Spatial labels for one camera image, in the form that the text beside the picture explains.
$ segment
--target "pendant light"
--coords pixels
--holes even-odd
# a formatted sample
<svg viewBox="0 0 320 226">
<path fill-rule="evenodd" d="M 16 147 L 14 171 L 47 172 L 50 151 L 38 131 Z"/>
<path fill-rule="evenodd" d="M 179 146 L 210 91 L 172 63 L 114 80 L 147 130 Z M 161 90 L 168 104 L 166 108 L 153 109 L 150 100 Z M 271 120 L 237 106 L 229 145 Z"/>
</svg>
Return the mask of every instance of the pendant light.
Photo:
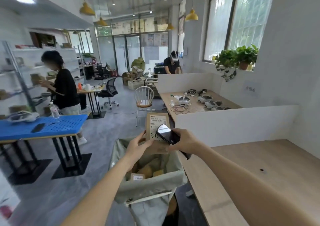
<svg viewBox="0 0 320 226">
<path fill-rule="evenodd" d="M 168 26 L 167 26 L 167 30 L 174 30 L 174 27 L 173 27 L 173 25 L 172 25 L 172 8 L 171 8 L 171 21 L 170 21 L 170 23 L 168 24 Z"/>
<path fill-rule="evenodd" d="M 83 6 L 80 8 L 80 14 L 82 15 L 87 15 L 87 16 L 95 16 L 96 13 L 95 11 L 88 6 L 86 3 L 86 0 L 84 0 L 84 3 L 82 4 Z"/>
<path fill-rule="evenodd" d="M 190 13 L 186 16 L 186 19 L 184 21 L 187 22 L 190 20 L 199 20 L 198 15 L 195 13 L 195 11 L 193 9 L 193 0 L 192 0 L 192 9 L 191 9 Z"/>
<path fill-rule="evenodd" d="M 99 25 L 99 26 L 106 27 L 106 26 L 108 26 L 108 24 L 106 23 L 106 21 L 104 21 L 104 20 L 102 19 L 99 0 L 98 0 L 98 6 L 99 6 L 100 18 L 99 18 L 99 20 L 98 20 L 97 22 L 95 22 L 95 23 L 96 23 L 97 25 Z"/>
</svg>

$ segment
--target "hand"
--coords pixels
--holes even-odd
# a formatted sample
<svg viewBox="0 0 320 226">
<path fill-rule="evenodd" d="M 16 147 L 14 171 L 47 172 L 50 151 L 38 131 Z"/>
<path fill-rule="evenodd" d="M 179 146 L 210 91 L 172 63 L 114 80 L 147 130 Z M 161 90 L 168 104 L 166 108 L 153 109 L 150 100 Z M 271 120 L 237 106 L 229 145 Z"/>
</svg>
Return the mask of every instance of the hand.
<svg viewBox="0 0 320 226">
<path fill-rule="evenodd" d="M 44 80 L 44 81 L 39 81 L 39 84 L 41 87 L 49 88 L 51 86 L 52 82 Z"/>
<path fill-rule="evenodd" d="M 187 154 L 196 154 L 199 151 L 199 146 L 206 146 L 187 129 L 175 128 L 172 131 L 180 135 L 180 141 L 175 145 L 169 146 L 168 151 L 180 150 Z"/>
<path fill-rule="evenodd" d="M 149 140 L 142 145 L 138 145 L 138 143 L 145 140 L 142 138 L 144 134 L 146 134 L 146 131 L 143 131 L 136 138 L 132 139 L 127 147 L 124 158 L 126 158 L 128 162 L 128 171 L 132 169 L 134 164 L 141 158 L 144 151 L 153 143 L 153 140 Z"/>
</svg>

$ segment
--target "white desk divider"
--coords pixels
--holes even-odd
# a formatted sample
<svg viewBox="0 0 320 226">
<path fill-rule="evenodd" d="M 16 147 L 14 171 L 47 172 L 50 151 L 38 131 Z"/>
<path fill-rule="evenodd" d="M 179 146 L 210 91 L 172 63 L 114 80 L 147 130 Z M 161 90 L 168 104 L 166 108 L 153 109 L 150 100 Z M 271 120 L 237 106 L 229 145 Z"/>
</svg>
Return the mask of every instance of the white desk divider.
<svg viewBox="0 0 320 226">
<path fill-rule="evenodd" d="M 298 105 L 206 111 L 177 115 L 176 128 L 188 129 L 210 147 L 289 138 Z"/>
<path fill-rule="evenodd" d="M 197 91 L 204 88 L 211 90 L 213 85 L 213 77 L 213 73 L 183 73 L 173 75 L 159 74 L 158 92 L 186 92 L 192 88 Z"/>
</svg>

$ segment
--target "blue tabletop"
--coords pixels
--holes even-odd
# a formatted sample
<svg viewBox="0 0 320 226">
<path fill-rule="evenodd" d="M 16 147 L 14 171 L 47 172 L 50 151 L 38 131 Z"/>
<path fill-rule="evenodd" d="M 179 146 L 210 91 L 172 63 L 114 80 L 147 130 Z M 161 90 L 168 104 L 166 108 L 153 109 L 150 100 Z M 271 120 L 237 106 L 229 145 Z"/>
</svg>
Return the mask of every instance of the blue tabletop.
<svg viewBox="0 0 320 226">
<path fill-rule="evenodd" d="M 11 123 L 7 120 L 0 120 L 0 141 L 76 134 L 87 117 L 86 114 L 62 115 L 58 119 L 39 117 L 30 123 Z M 32 129 L 40 123 L 45 124 L 42 130 L 32 133 Z"/>
</svg>

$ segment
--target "vr headset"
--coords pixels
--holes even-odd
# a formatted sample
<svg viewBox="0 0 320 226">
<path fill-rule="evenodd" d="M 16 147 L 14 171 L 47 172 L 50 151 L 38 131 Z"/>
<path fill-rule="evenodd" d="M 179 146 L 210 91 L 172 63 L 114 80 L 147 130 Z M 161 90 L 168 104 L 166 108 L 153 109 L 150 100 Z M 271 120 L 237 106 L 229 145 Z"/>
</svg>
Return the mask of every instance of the vr headset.
<svg viewBox="0 0 320 226">
<path fill-rule="evenodd" d="M 172 56 L 172 53 L 171 53 L 170 57 L 171 57 L 172 61 L 177 62 L 177 61 L 179 60 L 179 59 L 178 59 L 178 52 L 177 52 L 177 51 L 174 51 L 174 52 L 175 52 L 176 56 L 173 57 L 173 56 Z"/>
</svg>

